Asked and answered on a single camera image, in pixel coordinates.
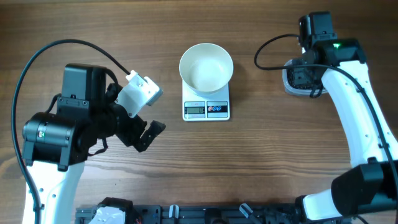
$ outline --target green indicator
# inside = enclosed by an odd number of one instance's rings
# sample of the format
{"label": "green indicator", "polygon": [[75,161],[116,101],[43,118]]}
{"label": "green indicator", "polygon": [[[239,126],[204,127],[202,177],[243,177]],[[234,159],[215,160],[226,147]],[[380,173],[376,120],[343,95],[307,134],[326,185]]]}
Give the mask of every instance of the green indicator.
{"label": "green indicator", "polygon": [[341,44],[333,44],[334,48],[338,49]]}

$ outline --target wood grain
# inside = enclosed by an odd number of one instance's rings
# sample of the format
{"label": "wood grain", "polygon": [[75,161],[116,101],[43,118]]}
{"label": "wood grain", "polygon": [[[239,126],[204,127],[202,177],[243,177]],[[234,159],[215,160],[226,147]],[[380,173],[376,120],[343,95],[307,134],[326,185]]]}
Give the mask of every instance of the wood grain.
{"label": "wood grain", "polygon": [[[161,205],[292,202],[329,188],[349,169],[348,145],[328,95],[316,100],[287,95],[281,72],[258,70],[254,53],[272,37],[297,33],[300,16],[331,11],[339,37],[356,37],[363,45],[374,92],[397,134],[397,6],[393,1],[0,1],[0,223],[22,220],[25,183],[12,146],[11,99],[24,65],[45,44],[90,41],[164,89],[140,116],[164,122],[167,129],[140,154],[111,138],[106,153],[86,162],[76,207],[105,197]],[[224,47],[234,60],[230,121],[181,118],[179,59],[201,42]],[[270,44],[259,60],[282,65],[299,55],[297,41],[285,39]],[[22,85],[18,130],[61,91],[63,68],[71,62],[107,66],[127,83],[115,65],[88,47],[50,49]],[[392,212],[366,218],[394,220]]]}

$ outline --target digital scale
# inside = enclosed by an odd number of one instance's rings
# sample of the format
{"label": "digital scale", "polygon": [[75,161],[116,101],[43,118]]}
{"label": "digital scale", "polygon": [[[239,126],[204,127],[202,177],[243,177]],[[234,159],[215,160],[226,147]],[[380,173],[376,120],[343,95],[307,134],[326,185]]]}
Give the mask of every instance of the digital scale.
{"label": "digital scale", "polygon": [[228,84],[216,93],[198,96],[182,82],[182,118],[184,121],[226,121],[229,119]]}

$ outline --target scale control panel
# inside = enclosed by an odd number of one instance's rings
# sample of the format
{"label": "scale control panel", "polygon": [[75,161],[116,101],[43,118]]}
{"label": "scale control panel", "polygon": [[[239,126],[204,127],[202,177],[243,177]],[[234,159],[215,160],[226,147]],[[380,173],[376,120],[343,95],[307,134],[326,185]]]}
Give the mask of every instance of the scale control panel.
{"label": "scale control panel", "polygon": [[188,121],[228,119],[227,101],[199,101],[184,103],[184,118]]}

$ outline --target white bowl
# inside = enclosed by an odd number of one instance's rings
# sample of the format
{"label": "white bowl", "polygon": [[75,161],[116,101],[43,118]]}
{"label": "white bowl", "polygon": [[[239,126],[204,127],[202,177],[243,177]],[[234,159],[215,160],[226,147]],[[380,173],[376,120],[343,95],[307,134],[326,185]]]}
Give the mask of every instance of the white bowl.
{"label": "white bowl", "polygon": [[182,80],[198,95],[215,93],[230,81],[234,70],[232,58],[215,44],[197,44],[180,60]]}

